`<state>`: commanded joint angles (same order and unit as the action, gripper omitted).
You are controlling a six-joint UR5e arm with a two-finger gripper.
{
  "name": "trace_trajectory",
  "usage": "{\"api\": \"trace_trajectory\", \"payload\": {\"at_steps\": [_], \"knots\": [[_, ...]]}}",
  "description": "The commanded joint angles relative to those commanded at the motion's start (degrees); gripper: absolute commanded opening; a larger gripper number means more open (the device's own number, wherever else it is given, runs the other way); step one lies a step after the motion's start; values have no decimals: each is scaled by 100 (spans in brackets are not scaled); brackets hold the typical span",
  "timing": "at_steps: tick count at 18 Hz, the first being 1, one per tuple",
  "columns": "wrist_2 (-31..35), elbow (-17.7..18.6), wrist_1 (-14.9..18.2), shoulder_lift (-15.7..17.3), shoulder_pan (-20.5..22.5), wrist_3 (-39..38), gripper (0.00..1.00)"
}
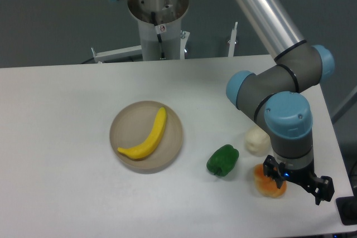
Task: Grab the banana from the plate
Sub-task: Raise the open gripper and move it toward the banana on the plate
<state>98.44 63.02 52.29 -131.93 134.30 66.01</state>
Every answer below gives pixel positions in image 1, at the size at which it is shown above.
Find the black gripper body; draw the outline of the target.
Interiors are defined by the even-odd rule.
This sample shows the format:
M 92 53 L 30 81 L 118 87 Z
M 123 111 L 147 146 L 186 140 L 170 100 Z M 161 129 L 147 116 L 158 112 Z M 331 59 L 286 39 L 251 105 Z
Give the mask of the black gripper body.
M 302 188 L 312 188 L 315 176 L 314 159 L 304 157 L 302 162 L 299 159 L 288 159 L 273 157 L 272 162 L 277 174 L 273 175 L 273 180 L 278 188 L 282 187 L 284 181 L 292 182 Z

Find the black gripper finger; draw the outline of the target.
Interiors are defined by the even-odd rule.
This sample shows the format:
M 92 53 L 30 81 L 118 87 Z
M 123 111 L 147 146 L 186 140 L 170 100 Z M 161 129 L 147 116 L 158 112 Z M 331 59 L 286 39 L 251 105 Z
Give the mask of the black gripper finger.
M 286 180 L 284 177 L 285 164 L 283 162 L 278 163 L 272 155 L 267 155 L 263 162 L 263 174 L 266 177 L 270 177 L 275 183 L 278 189 L 283 185 Z
M 329 176 L 310 176 L 306 191 L 314 196 L 316 205 L 319 205 L 321 201 L 330 202 L 334 195 L 333 180 Z

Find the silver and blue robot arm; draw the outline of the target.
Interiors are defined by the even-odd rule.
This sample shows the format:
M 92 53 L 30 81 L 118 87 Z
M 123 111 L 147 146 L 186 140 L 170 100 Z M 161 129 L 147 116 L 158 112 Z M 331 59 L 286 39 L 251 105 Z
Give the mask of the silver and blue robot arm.
M 270 137 L 273 155 L 263 163 L 265 176 L 278 187 L 284 181 L 301 186 L 316 204 L 330 201 L 332 179 L 315 175 L 312 114 L 302 96 L 334 71 L 334 58 L 323 46 L 311 46 L 296 29 L 278 0 L 236 0 L 260 40 L 275 61 L 261 74 L 240 71 L 226 86 L 235 107 Z M 172 37 L 165 31 L 186 13 L 188 0 L 128 0 L 133 17 L 149 26 L 141 35 L 144 60 L 178 59 L 182 55 L 180 31 Z

